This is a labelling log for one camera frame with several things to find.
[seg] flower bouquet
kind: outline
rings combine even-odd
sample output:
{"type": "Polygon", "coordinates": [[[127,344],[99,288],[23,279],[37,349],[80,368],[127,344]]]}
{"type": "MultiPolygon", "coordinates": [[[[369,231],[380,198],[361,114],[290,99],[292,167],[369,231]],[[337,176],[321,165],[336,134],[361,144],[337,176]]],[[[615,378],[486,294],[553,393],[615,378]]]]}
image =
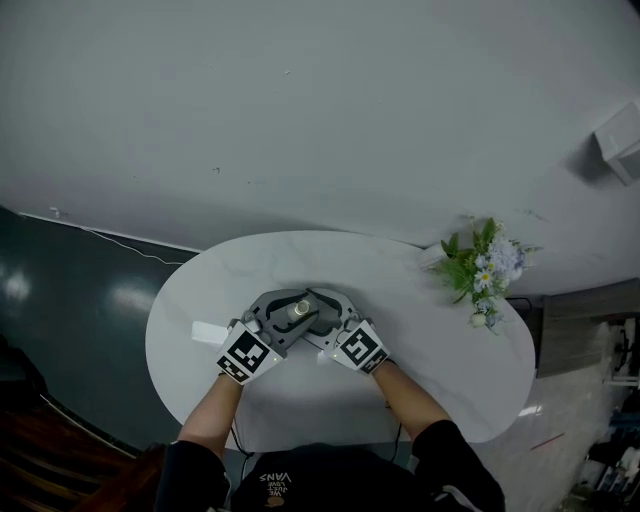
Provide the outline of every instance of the flower bouquet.
{"type": "Polygon", "coordinates": [[[526,268],[527,254],[539,248],[508,239],[504,224],[491,218],[481,231],[476,231],[473,219],[471,224],[473,248],[459,249],[459,235],[454,233],[448,243],[442,241],[447,257],[434,267],[434,271],[461,294],[454,304],[471,294],[475,308],[471,324],[491,329],[502,319],[495,301],[505,296],[511,281],[520,278],[526,268]]]}

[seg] shirt sleeve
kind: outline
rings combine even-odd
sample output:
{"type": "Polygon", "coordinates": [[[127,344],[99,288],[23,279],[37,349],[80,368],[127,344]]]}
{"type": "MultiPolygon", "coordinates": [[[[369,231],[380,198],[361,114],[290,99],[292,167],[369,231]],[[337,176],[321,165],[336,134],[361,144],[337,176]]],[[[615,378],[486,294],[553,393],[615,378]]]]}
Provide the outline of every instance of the shirt sleeve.
{"type": "Polygon", "coordinates": [[[470,510],[505,511],[500,485],[452,421],[427,427],[415,439],[412,453],[419,459],[416,477],[431,494],[447,493],[470,510]]]}
{"type": "Polygon", "coordinates": [[[190,441],[169,445],[156,512],[206,512],[224,505],[229,482],[222,461],[208,448],[190,441]]]}

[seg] forearm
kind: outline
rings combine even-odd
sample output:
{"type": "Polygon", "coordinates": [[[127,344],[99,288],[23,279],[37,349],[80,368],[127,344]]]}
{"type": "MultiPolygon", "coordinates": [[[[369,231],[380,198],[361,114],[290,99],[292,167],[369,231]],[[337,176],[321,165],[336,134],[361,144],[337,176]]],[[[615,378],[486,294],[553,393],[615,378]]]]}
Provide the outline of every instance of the forearm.
{"type": "Polygon", "coordinates": [[[385,361],[373,372],[373,377],[412,441],[436,421],[451,419],[442,406],[397,365],[385,361]]]}
{"type": "Polygon", "coordinates": [[[209,448],[220,460],[236,414],[242,386],[221,375],[187,418],[179,441],[191,441],[209,448]]]}

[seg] black t-shirt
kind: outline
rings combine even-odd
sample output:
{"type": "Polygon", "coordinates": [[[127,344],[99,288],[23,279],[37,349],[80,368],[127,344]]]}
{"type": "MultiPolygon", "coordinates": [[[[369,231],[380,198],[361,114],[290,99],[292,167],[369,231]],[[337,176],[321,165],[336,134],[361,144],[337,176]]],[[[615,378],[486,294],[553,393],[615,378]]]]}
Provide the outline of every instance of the black t-shirt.
{"type": "MultiPolygon", "coordinates": [[[[504,512],[498,483],[450,421],[422,432],[415,474],[355,447],[310,445],[264,455],[231,498],[233,512],[424,510],[504,512]]],[[[207,512],[229,484],[210,450],[188,441],[167,452],[157,512],[207,512]]]]}

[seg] white oval table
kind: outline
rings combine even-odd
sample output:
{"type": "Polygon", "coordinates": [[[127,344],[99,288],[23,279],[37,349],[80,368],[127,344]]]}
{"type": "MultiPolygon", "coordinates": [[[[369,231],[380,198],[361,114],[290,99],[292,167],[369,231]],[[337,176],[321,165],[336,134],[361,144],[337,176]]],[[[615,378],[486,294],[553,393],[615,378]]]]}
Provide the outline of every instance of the white oval table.
{"type": "MultiPolygon", "coordinates": [[[[217,245],[179,268],[155,299],[146,335],[151,379],[184,423],[217,378],[216,349],[194,321],[226,327],[262,293],[327,287],[370,316],[392,358],[449,412],[469,442],[506,430],[534,377],[529,330],[505,301],[498,335],[468,323],[471,306],[418,268],[421,249],[350,233],[297,231],[217,245]]],[[[393,441],[397,422],[370,377],[319,360],[299,340],[286,361],[249,383],[236,415],[243,448],[393,441]]],[[[236,449],[233,439],[227,447],[236,449]]]]}

